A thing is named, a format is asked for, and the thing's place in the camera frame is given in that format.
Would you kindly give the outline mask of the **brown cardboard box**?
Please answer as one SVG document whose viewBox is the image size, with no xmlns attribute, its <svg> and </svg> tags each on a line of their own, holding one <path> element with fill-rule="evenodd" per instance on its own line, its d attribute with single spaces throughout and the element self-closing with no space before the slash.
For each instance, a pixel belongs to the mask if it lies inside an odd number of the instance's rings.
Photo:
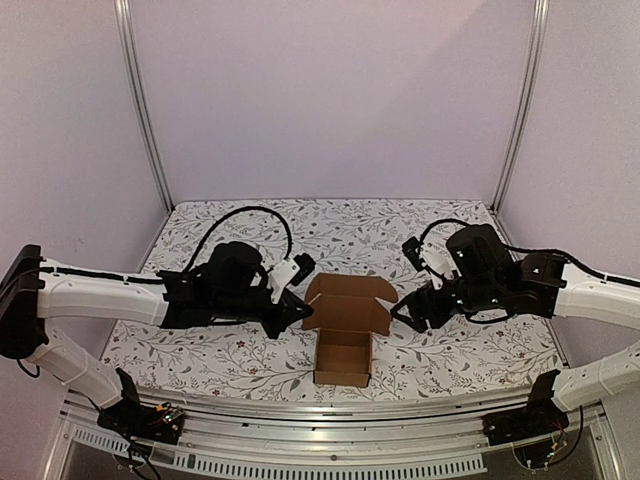
<svg viewBox="0 0 640 480">
<path fill-rule="evenodd" d="M 398 302 L 395 288 L 380 276 L 320 273 L 305 294 L 313 314 L 302 323 L 317 340 L 313 382 L 321 386 L 365 388 L 372 373 L 375 335 L 388 336 Z"/>
</svg>

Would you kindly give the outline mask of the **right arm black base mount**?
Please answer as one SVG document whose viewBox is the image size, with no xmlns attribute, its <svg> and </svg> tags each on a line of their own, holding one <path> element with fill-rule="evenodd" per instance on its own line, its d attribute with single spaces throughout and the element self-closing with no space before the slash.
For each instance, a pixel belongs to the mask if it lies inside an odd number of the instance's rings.
<svg viewBox="0 0 640 480">
<path fill-rule="evenodd" d="M 567 413 L 552 401 L 553 384 L 559 374 L 560 371 L 554 369 L 540 375 L 523 407 L 482 417 L 483 434 L 491 446 L 550 434 L 569 426 Z"/>
</svg>

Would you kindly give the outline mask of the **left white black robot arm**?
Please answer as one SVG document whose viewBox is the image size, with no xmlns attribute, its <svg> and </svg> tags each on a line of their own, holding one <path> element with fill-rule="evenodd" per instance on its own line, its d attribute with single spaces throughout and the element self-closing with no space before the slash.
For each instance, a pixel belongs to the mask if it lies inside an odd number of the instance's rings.
<svg viewBox="0 0 640 480">
<path fill-rule="evenodd" d="M 315 269 L 306 253 L 271 268 L 242 242 L 215 247 L 185 271 L 153 275 L 83 270 L 27 245 L 1 282 L 1 355 L 27 361 L 84 394 L 128 434 L 148 426 L 130 376 L 107 369 L 55 324 L 56 318 L 125 320 L 166 330 L 260 324 L 276 339 L 313 309 L 293 292 Z"/>
</svg>

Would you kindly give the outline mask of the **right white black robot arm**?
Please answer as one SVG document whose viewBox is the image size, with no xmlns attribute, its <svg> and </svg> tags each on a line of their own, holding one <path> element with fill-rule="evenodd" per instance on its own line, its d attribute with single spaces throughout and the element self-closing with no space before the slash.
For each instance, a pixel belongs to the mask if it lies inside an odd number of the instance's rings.
<svg viewBox="0 0 640 480">
<path fill-rule="evenodd" d="M 425 235 L 403 244 L 405 257 L 430 279 L 392 307 L 393 319 L 418 333 L 439 329 L 456 315 L 473 323 L 477 314 L 493 310 L 504 311 L 505 320 L 575 317 L 639 327 L 637 280 L 598 272 L 558 249 L 518 249 L 489 224 L 458 226 L 446 242 L 449 260 L 427 249 Z M 517 427 L 537 436 L 554 422 L 556 411 L 569 412 L 638 384 L 637 344 L 582 367 L 549 371 L 535 380 Z"/>
</svg>

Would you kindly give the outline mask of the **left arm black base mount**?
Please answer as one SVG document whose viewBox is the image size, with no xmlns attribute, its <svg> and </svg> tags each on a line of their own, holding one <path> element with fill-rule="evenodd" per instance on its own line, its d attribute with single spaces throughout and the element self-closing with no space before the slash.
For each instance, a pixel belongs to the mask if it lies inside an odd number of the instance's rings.
<svg viewBox="0 0 640 480">
<path fill-rule="evenodd" d="M 115 372 L 122 384 L 121 398 L 113 406 L 98 408 L 97 425 L 125 438 L 177 445 L 185 422 L 185 411 L 170 402 L 153 407 L 141 404 L 132 377 L 121 368 L 116 368 Z"/>
</svg>

